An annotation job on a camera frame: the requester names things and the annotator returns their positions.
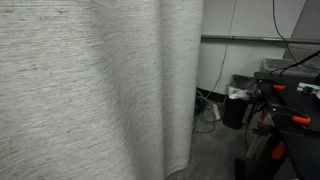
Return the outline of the grey woven curtain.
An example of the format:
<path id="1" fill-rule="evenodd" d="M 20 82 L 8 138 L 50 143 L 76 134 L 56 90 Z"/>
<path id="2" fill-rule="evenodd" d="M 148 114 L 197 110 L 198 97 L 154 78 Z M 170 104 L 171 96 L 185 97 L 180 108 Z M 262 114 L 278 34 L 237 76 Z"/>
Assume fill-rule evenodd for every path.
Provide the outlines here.
<path id="1" fill-rule="evenodd" d="M 0 0 L 0 180 L 184 169 L 203 3 Z"/>

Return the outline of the white power strip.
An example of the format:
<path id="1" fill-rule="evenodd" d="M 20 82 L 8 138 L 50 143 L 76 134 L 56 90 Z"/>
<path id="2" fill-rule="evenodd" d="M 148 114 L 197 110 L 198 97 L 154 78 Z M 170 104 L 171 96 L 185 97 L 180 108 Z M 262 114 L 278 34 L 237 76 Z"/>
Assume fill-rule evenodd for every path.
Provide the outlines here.
<path id="1" fill-rule="evenodd" d="M 212 107 L 213 107 L 213 111 L 214 111 L 216 120 L 220 120 L 220 119 L 221 119 L 221 116 L 220 116 L 220 112 L 219 112 L 218 106 L 213 103 L 213 104 L 212 104 Z"/>

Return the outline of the black trash bin with liner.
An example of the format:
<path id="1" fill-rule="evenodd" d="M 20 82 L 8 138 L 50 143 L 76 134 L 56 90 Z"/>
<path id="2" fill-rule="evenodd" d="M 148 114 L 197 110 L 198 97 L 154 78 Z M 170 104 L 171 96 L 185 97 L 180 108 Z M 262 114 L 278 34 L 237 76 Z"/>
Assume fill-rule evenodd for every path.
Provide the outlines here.
<path id="1" fill-rule="evenodd" d="M 223 124 L 231 129 L 240 129 L 242 120 L 255 88 L 255 78 L 234 74 L 226 87 Z"/>

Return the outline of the grey plastic bin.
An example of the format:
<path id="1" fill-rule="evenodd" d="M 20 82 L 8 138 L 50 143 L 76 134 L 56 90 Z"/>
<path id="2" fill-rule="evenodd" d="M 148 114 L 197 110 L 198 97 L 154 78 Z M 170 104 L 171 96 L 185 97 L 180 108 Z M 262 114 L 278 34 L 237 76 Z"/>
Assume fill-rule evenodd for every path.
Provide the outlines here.
<path id="1" fill-rule="evenodd" d="M 294 64 L 290 59 L 263 59 L 260 65 L 261 72 L 273 72 L 279 74 L 282 68 Z M 307 62 L 304 66 L 292 67 L 284 72 L 284 75 L 291 76 L 317 76 L 319 70 L 310 62 Z"/>

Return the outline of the black work table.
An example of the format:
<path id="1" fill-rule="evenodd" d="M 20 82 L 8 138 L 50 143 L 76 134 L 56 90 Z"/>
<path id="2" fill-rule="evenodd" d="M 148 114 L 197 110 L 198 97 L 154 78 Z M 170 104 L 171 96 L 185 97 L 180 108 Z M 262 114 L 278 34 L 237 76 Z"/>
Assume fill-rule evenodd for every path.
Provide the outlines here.
<path id="1" fill-rule="evenodd" d="M 249 149 L 253 153 L 259 140 L 267 138 L 256 159 L 235 161 L 236 180 L 272 180 L 285 160 L 290 160 L 298 180 L 320 180 L 320 105 L 319 96 L 297 91 L 299 82 L 319 85 L 315 77 L 278 75 L 256 72 L 258 79 L 272 79 L 283 83 L 284 90 L 260 86 L 258 100 L 262 103 L 264 120 L 253 130 L 256 135 Z M 309 125 L 292 121 L 288 116 L 273 115 L 267 107 L 279 104 L 293 108 L 311 118 Z"/>

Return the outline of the white item on table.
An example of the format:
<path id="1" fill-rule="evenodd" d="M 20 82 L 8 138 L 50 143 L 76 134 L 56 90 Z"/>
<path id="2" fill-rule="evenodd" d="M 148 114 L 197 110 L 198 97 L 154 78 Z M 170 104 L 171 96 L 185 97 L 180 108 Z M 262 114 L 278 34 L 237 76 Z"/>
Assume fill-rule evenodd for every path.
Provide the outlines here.
<path id="1" fill-rule="evenodd" d="M 299 82 L 297 91 L 301 92 L 302 94 L 315 95 L 320 91 L 320 86 Z"/>

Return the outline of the metal wall rail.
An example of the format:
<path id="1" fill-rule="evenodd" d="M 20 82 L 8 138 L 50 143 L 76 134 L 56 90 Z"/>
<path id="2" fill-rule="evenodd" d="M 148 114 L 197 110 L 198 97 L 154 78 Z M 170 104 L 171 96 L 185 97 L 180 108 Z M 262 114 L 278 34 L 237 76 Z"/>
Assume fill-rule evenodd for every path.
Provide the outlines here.
<path id="1" fill-rule="evenodd" d="M 227 40 L 227 41 L 248 41 L 248 42 L 272 42 L 272 43 L 293 43 L 293 44 L 307 44 L 320 45 L 320 40 L 312 39 L 285 39 L 274 37 L 250 37 L 250 36 L 223 36 L 223 35 L 202 35 L 205 40 Z"/>

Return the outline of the upper orange-handled clamp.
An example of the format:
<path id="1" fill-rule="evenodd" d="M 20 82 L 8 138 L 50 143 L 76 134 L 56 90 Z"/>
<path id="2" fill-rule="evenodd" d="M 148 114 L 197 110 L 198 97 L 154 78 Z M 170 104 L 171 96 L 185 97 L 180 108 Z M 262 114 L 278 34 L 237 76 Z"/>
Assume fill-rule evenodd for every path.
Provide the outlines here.
<path id="1" fill-rule="evenodd" d="M 263 87 L 269 87 L 274 90 L 284 90 L 286 86 L 283 83 L 272 79 L 258 79 L 258 84 Z"/>

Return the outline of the orange-handled clamp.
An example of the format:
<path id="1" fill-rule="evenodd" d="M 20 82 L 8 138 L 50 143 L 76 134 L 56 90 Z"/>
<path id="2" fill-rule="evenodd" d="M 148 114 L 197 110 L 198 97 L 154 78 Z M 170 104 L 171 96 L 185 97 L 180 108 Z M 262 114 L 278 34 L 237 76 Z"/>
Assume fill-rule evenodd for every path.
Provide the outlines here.
<path id="1" fill-rule="evenodd" d="M 308 115 L 288 106 L 271 104 L 267 107 L 267 109 L 273 115 L 288 116 L 292 121 L 300 124 L 309 125 L 311 123 L 311 118 Z"/>
<path id="2" fill-rule="evenodd" d="M 272 79 L 258 79 L 258 84 L 263 87 L 269 87 L 274 90 L 284 90 L 286 86 L 283 83 Z"/>

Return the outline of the lower orange-handled clamp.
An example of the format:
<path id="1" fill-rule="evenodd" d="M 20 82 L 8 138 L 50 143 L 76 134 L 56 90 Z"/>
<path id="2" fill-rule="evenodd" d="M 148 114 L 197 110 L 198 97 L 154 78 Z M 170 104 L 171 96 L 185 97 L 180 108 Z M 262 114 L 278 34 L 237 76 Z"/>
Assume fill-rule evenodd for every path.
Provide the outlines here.
<path id="1" fill-rule="evenodd" d="M 288 106 L 271 104 L 267 107 L 267 109 L 273 115 L 288 116 L 292 121 L 300 124 L 309 125 L 311 123 L 311 118 L 308 115 Z"/>

